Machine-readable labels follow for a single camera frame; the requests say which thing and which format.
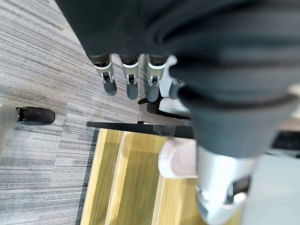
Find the white sneaker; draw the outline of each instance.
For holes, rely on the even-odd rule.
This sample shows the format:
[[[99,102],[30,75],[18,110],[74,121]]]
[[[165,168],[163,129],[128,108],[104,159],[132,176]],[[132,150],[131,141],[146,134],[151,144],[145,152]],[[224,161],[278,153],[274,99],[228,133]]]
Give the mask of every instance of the white sneaker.
[[[167,140],[158,156],[158,169],[165,178],[197,178],[196,141],[186,138]]]

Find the gray carpet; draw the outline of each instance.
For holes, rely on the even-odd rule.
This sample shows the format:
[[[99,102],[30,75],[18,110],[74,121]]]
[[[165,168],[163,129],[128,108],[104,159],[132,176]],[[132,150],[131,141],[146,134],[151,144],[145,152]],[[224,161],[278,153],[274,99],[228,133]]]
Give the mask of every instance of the gray carpet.
[[[118,92],[110,97],[53,0],[0,2],[0,103],[56,113],[51,125],[17,125],[6,137],[1,225],[79,223],[98,135],[87,121],[174,123],[140,110],[142,81],[139,98],[127,98],[113,60]]]

